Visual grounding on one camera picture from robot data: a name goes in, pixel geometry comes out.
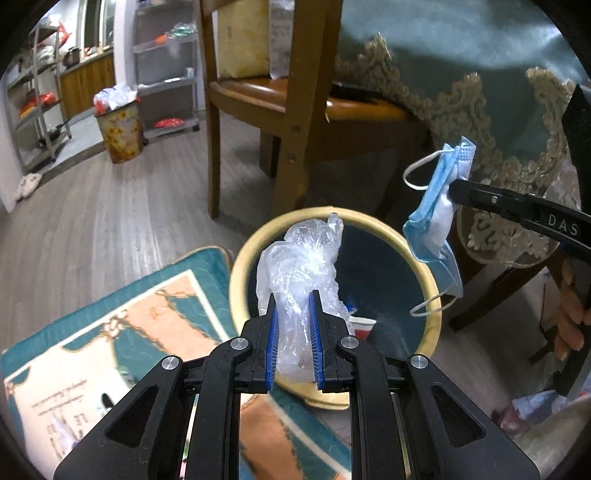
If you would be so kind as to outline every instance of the metal screw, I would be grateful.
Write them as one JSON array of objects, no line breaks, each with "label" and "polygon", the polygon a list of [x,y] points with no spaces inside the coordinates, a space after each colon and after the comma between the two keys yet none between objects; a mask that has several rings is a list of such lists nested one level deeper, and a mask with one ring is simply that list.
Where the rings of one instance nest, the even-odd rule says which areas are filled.
[{"label": "metal screw", "polygon": [[427,360],[426,356],[415,355],[410,359],[410,364],[414,368],[425,368],[429,364],[429,360]]},{"label": "metal screw", "polygon": [[162,360],[162,368],[165,370],[174,370],[178,367],[178,358],[175,356],[168,356],[164,360]]},{"label": "metal screw", "polygon": [[230,346],[234,350],[244,350],[248,346],[248,340],[242,337],[238,337],[230,342]]},{"label": "metal screw", "polygon": [[345,348],[355,348],[359,346],[359,340],[352,336],[343,337],[340,340],[340,344]]}]

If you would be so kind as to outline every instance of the floral trash bin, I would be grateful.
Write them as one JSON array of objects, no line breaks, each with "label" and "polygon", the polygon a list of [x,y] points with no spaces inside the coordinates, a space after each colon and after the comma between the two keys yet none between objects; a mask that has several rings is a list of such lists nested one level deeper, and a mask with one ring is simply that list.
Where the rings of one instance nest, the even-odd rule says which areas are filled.
[{"label": "floral trash bin", "polygon": [[96,115],[96,121],[113,163],[131,160],[144,149],[144,129],[137,101]]}]

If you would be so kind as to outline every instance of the wooden cabinet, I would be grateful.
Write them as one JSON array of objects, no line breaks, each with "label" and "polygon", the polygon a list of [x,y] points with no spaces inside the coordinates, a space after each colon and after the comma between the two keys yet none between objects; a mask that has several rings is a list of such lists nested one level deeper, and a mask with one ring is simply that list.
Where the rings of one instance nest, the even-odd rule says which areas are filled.
[{"label": "wooden cabinet", "polygon": [[113,52],[89,59],[60,76],[61,94],[68,118],[92,107],[92,98],[103,88],[115,84]]}]

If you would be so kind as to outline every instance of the red paper cup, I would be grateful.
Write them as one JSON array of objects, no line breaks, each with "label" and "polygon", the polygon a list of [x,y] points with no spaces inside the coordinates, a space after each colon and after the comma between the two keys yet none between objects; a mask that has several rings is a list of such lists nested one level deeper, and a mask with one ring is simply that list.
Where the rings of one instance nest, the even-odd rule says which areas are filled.
[{"label": "red paper cup", "polygon": [[374,328],[375,325],[375,320],[364,319],[363,317],[350,316],[349,320],[355,329],[355,336],[362,340],[365,340],[368,337],[371,329]]}]

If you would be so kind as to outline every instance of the human hand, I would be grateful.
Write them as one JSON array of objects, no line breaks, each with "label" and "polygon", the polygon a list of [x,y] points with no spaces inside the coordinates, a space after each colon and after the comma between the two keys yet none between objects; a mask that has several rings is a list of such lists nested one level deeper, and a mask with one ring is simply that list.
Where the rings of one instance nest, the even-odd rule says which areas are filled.
[{"label": "human hand", "polygon": [[558,335],[554,341],[554,352],[560,360],[565,360],[571,349],[583,348],[583,334],[577,325],[581,322],[591,325],[591,310],[584,311],[581,299],[574,290],[574,272],[570,258],[561,266],[562,282],[560,286],[560,306],[554,314]]}]

